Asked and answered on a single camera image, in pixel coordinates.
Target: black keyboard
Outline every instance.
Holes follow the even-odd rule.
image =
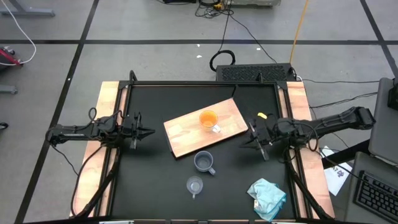
[[[380,216],[381,218],[398,223],[398,188],[380,178],[360,171],[356,184],[354,203]]]

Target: concrete floor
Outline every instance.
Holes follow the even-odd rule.
[[[56,16],[20,17],[21,27],[35,40],[79,40],[93,0],[21,0],[34,7],[50,7]],[[398,40],[395,0],[367,0],[385,40]],[[305,0],[283,0],[273,9],[233,9],[257,39],[292,40]],[[221,39],[226,16],[195,17],[195,4],[168,6],[156,0],[99,0],[88,40]],[[24,40],[10,17],[0,16],[0,45],[5,40]],[[251,39],[246,30],[230,20],[226,39]],[[300,40],[377,40],[359,0],[310,1],[300,31]],[[31,63],[0,75],[0,83],[16,85],[17,95],[0,95],[0,121],[10,127],[0,133],[0,223],[13,223],[37,157],[50,125],[62,86],[75,55],[75,44],[40,44]],[[101,82],[128,79],[133,69],[139,80],[214,80],[208,62],[218,44],[84,45],[62,113],[61,124],[87,122],[87,111],[95,106]],[[254,44],[227,44],[237,64],[271,63]],[[278,62],[288,62],[291,45],[264,45]],[[32,46],[12,44],[22,58]],[[398,46],[389,45],[394,58]],[[215,64],[228,64],[221,55]],[[292,65],[303,78],[320,81],[366,81],[393,77],[380,45],[298,45]],[[377,84],[306,83],[312,106],[377,91]],[[315,110],[318,117],[339,113],[350,106],[374,109],[376,97]],[[369,131],[338,133],[352,146],[369,138]],[[344,149],[335,136],[325,136],[321,145]],[[60,145],[78,169],[85,142]],[[63,157],[49,150],[25,222],[67,218],[75,174]],[[337,218],[344,217],[348,181],[337,197],[332,196]]]

